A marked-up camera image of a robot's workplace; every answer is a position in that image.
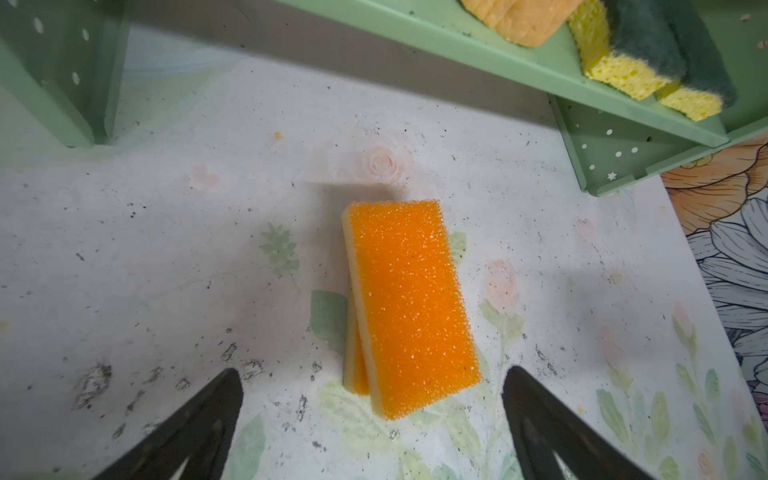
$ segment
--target light orange sponge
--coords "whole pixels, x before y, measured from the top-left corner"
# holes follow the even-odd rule
[[[346,351],[344,352],[344,387],[357,395],[368,395],[368,375],[366,361],[362,357],[360,331],[357,327],[355,296],[349,289],[349,302],[346,311]]]
[[[437,200],[353,203],[343,227],[373,411],[397,419],[477,384]]]

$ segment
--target floral tablecloth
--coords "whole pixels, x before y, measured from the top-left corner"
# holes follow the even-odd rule
[[[235,367],[229,480],[516,479],[499,391],[518,364],[664,480],[765,478],[660,180],[583,194],[541,92],[345,41],[515,109],[243,55],[127,78],[118,138],[82,151],[0,91],[0,475],[88,478]],[[340,384],[339,214],[384,197],[440,200],[485,378],[396,422]]]

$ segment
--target stacked orange sponge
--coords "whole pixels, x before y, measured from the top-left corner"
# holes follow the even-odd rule
[[[392,420],[477,384],[437,200],[354,203],[343,227],[353,291],[347,389],[364,395],[367,384],[373,411]]]

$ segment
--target yellow and green sponge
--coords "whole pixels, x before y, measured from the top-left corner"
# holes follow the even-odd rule
[[[642,100],[685,75],[656,0],[584,0],[568,19],[584,74]]]
[[[657,0],[664,11],[687,73],[656,92],[659,102],[700,121],[719,114],[736,103],[736,88],[730,81],[717,46],[690,0]]]

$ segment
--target scratched surface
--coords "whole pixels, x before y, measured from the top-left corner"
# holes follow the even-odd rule
[[[541,92],[254,8],[258,47],[134,27],[110,146],[0,90],[1,477],[89,478],[230,366],[236,480],[520,478],[512,364],[665,480],[766,468],[658,178],[590,197]],[[487,379],[397,422],[339,385],[339,214],[387,198],[440,200]]]

